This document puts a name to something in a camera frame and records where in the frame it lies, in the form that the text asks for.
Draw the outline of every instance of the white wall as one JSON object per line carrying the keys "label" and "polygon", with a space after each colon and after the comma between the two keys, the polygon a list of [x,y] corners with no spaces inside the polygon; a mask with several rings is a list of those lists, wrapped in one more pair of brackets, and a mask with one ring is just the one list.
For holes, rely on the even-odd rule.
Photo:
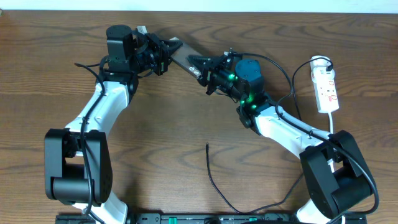
{"label": "white wall", "polygon": [[398,13],[398,0],[0,0],[2,9]]}

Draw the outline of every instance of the wood grain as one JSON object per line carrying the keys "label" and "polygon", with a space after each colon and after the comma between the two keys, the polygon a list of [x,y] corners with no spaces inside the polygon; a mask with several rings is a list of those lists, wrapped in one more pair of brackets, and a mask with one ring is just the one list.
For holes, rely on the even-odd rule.
{"label": "wood grain", "polygon": [[[340,109],[335,129],[349,131],[377,182],[379,210],[369,223],[396,223],[398,214],[398,16],[372,14],[6,11],[0,17],[0,223],[53,223],[77,212],[44,194],[44,135],[63,128],[85,106],[94,78],[73,62],[107,54],[105,30],[146,25],[177,36],[205,55],[233,47],[264,54],[292,72],[312,55],[335,63]],[[283,75],[262,63],[266,90],[289,90]],[[327,129],[318,114],[309,68],[297,77],[303,119]],[[284,104],[295,114],[292,102]],[[141,80],[110,136],[113,190],[136,210],[232,212],[211,186],[205,162],[210,143],[215,182],[240,210],[282,199],[301,173],[299,160],[270,139],[245,129],[236,105],[171,65]],[[275,210],[296,210],[305,183]],[[356,209],[370,208],[373,199]]]}

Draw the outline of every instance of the brown tabletop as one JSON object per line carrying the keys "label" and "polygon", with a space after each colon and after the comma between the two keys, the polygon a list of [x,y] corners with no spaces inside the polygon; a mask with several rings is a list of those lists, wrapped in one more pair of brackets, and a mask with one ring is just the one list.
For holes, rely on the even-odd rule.
{"label": "brown tabletop", "polygon": [[[0,223],[53,223],[78,212],[44,193],[44,135],[75,119],[91,98],[95,78],[74,62],[106,55],[105,30],[145,25],[163,38],[179,37],[204,55],[233,47],[263,54],[291,76],[313,55],[335,64],[340,109],[335,130],[356,139],[381,201],[369,223],[398,222],[398,16],[377,14],[5,11],[0,17]],[[266,90],[289,91],[283,74],[262,62]],[[317,111],[309,66],[296,80],[303,120],[328,129]],[[293,101],[284,108],[296,115]],[[240,210],[281,200],[302,169],[273,140],[245,129],[237,105],[205,94],[171,64],[163,76],[140,80],[131,104],[108,138],[113,190],[138,211],[232,212],[211,186],[205,160],[210,143],[213,178]],[[309,199],[301,181],[283,205]],[[355,209],[369,209],[369,197]]]}

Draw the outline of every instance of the robotic arm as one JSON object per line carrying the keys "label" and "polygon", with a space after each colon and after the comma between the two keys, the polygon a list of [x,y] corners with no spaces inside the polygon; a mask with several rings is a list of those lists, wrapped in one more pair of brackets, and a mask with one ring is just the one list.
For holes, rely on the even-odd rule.
{"label": "robotic arm", "polygon": [[[91,218],[57,217],[56,223],[125,224],[139,220],[140,224],[177,224],[183,220],[192,224],[214,219],[200,215],[133,215],[111,190],[113,175],[106,141],[110,129],[131,102],[138,74],[152,70],[162,75],[172,60],[206,86],[208,95],[220,90],[238,100],[240,106],[236,111],[246,128],[277,141],[301,160],[311,200],[297,212],[299,221],[324,224],[364,198],[376,196],[376,185],[352,135],[345,131],[330,134],[287,114],[264,91],[257,60],[243,59],[243,55],[232,49],[220,57],[203,57],[178,39],[160,40],[148,34],[145,27],[131,30],[127,26],[112,26],[106,35],[109,55],[99,65],[93,97],[65,129],[50,129],[45,136],[47,197],[83,211],[91,203],[90,194],[93,198],[93,207],[87,214]],[[232,72],[234,60],[238,62]],[[86,144],[89,163],[67,163],[65,158],[83,154],[82,143]],[[345,151],[342,154],[336,148]],[[327,164],[330,159],[343,161],[344,166],[332,173]],[[86,169],[91,171],[91,181]],[[231,217],[217,217],[217,223],[228,224],[231,220]],[[232,220],[236,218],[239,221],[235,223],[269,219],[259,215],[232,216]]]}

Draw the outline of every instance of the power strip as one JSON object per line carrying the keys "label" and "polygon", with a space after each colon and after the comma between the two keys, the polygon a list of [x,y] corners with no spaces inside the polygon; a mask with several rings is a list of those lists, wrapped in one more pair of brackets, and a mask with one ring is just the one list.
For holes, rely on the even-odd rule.
{"label": "power strip", "polygon": [[[325,56],[317,55],[311,58],[327,58]],[[336,85],[335,85],[335,71],[332,69],[327,71],[327,67],[331,65],[330,62],[324,59],[318,59],[310,62],[311,65],[311,79],[315,89],[315,98],[319,113],[331,113],[336,111],[338,106]]]}

